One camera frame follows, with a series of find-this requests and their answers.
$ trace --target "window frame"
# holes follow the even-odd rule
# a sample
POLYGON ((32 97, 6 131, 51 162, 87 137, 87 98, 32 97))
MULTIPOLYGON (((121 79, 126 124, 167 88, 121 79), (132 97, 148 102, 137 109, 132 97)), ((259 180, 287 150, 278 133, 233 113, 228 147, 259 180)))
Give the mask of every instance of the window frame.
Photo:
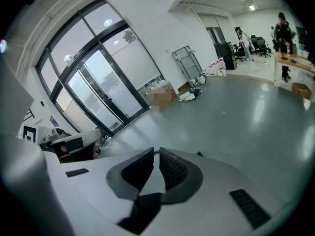
MULTIPOLYGON (((95 9, 105 5, 105 4, 109 4, 106 0, 95 0, 94 2, 90 3, 89 5, 87 5, 86 7, 82 8, 81 10, 78 10, 58 31, 57 33, 52 37, 52 39, 49 41, 48 45, 45 47, 44 52, 42 53, 37 65, 35 66, 37 74, 39 76, 39 79, 47 93, 47 95, 49 96, 49 99, 52 101, 52 103, 55 105, 55 107, 57 108, 57 110, 60 112, 60 114, 66 119, 66 121, 77 131, 80 133, 80 131, 71 123, 70 120, 67 119, 67 117, 63 114, 63 111, 61 109, 61 107, 58 105, 58 103, 56 102, 59 93, 61 92, 61 90, 64 88, 70 95, 70 97, 72 98, 73 101, 75 101, 75 103, 79 106, 79 108, 81 108, 81 110, 88 116, 88 118, 97 125, 97 127, 101 128, 108 136, 113 136, 114 133, 111 132, 107 127, 105 127, 104 125, 101 125, 101 123, 99 122, 99 120, 90 113, 90 111, 88 109, 86 109, 86 107, 84 106, 84 104, 76 97, 76 95, 73 94, 73 92, 69 89, 68 85, 66 84, 67 79, 69 78, 69 76, 71 75, 71 73, 76 69, 77 65, 82 61, 82 59, 85 57, 85 55, 90 52, 92 49, 94 49, 96 46, 99 46, 100 49, 106 54, 106 58, 108 59, 108 61, 110 63, 113 64, 113 70, 117 73, 117 75, 120 77, 120 79, 122 80, 122 82, 125 84, 125 86, 129 89, 129 91, 131 92, 131 94, 133 95, 133 97, 135 97, 135 99, 139 102, 139 104, 142 106, 142 108, 146 111, 149 109, 148 104, 146 103, 146 101, 141 97, 141 95, 139 94, 139 92, 134 88, 134 86, 131 84, 131 82, 129 81, 129 79, 126 77, 126 75, 123 73, 123 71, 119 68, 119 66, 117 65, 117 63, 115 62, 115 60, 111 57, 111 55, 108 53, 108 51, 106 50, 106 48, 103 46, 103 42, 106 41, 107 39, 111 38, 112 36, 116 35, 117 33, 130 28, 131 27, 127 24, 127 22, 124 19, 121 19, 119 22, 114 23, 113 25, 107 27, 106 29, 104 29, 101 33, 99 33, 98 35, 95 34, 95 32, 93 31, 93 29, 91 28, 91 26, 88 24, 88 22, 85 19, 85 16, 88 15, 89 13, 91 13, 92 11, 94 11, 95 9), (74 57, 74 61, 71 65, 67 65, 65 67, 65 69, 62 71, 62 73, 59 72, 53 57, 51 55, 52 50, 56 47, 56 45, 58 44, 58 42, 62 39, 62 37, 76 24, 78 23, 80 20, 83 20, 83 22, 85 23, 85 25, 89 28, 89 30, 91 31, 92 35, 94 36, 93 39, 91 39, 88 43, 86 43, 81 49, 80 51, 76 54, 78 55, 77 57, 74 57), (50 90, 48 89, 46 82, 41 74, 41 70, 43 68, 44 63, 46 62, 46 60, 49 59, 53 70, 55 71, 57 77, 58 77, 58 81, 56 82, 53 90, 50 92, 50 90)), ((148 50, 145 48, 146 52, 148 53, 148 55, 150 56, 150 58, 152 59, 152 56, 149 54, 148 50)), ((161 73, 161 71, 159 70, 157 64, 154 62, 154 60, 152 59, 153 63, 155 64, 157 70, 159 71, 161 77, 163 78, 163 75, 161 73)))

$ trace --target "air vent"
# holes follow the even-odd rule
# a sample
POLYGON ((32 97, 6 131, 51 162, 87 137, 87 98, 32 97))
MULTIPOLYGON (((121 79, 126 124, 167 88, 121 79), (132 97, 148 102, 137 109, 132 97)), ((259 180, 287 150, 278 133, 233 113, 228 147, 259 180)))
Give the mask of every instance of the air vent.
POLYGON ((75 177, 77 175, 81 175, 84 174, 86 172, 89 172, 87 169, 79 169, 79 170, 75 170, 75 171, 68 171, 65 174, 67 175, 67 177, 75 177))
POLYGON ((270 219, 270 216, 245 190, 231 191, 230 195, 254 229, 260 227, 270 219))

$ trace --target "black vent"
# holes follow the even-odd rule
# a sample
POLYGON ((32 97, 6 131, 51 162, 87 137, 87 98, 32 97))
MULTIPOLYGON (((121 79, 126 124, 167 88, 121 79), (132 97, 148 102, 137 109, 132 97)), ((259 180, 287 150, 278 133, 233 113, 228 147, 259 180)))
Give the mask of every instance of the black vent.
POLYGON ((81 174, 84 174, 84 173, 87 173, 89 172, 87 169, 79 169, 79 170, 75 170, 75 171, 68 171, 66 172, 65 174, 67 175, 67 177, 75 177, 77 175, 81 175, 81 174))
POLYGON ((231 191, 230 195, 254 229, 260 227, 270 219, 270 216, 245 190, 231 191))
POLYGON ((159 168, 164 177, 166 191, 183 182, 188 173, 185 165, 163 152, 160 152, 159 168))

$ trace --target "trash bag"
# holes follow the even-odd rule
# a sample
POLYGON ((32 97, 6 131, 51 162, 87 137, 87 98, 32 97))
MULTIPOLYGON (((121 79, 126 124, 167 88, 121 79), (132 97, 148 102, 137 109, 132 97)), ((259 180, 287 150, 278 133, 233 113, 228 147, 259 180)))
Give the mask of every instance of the trash bag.
POLYGON ((207 79, 203 75, 198 75, 197 80, 198 80, 199 84, 206 84, 207 83, 207 79))
POLYGON ((193 88, 195 85, 197 85, 197 82, 195 79, 191 79, 188 81, 189 85, 193 88))
POLYGON ((200 74, 203 76, 211 76, 211 74, 209 74, 207 71, 202 71, 200 74))
POLYGON ((179 96, 179 101, 190 101, 190 100, 194 100, 196 98, 196 96, 193 93, 190 92, 186 92, 183 93, 181 96, 179 96))
POLYGON ((96 141, 94 146, 99 148, 98 154, 104 152, 106 149, 111 147, 112 141, 108 136, 102 137, 100 140, 96 141))
POLYGON ((202 93, 202 90, 199 88, 192 88, 189 90, 189 93, 192 93, 195 97, 202 93))
POLYGON ((159 89, 159 88, 161 88, 167 84, 168 84, 168 82, 165 80, 150 82, 150 83, 148 83, 146 94, 153 92, 153 91, 155 91, 155 90, 157 90, 157 89, 159 89))

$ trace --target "gray floor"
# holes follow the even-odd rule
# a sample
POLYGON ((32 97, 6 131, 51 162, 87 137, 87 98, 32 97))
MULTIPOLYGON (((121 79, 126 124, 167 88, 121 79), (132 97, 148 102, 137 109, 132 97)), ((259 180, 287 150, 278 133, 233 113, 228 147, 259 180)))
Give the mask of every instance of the gray floor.
POLYGON ((269 83, 212 77, 190 102, 147 111, 113 139, 107 157, 154 147, 229 163, 283 206, 299 197, 315 153, 315 106, 269 83))
POLYGON ((241 62, 237 60, 237 68, 235 70, 227 70, 227 74, 243 75, 254 77, 262 80, 274 81, 275 74, 275 57, 270 54, 271 57, 260 57, 259 55, 252 55, 252 60, 244 60, 241 62))

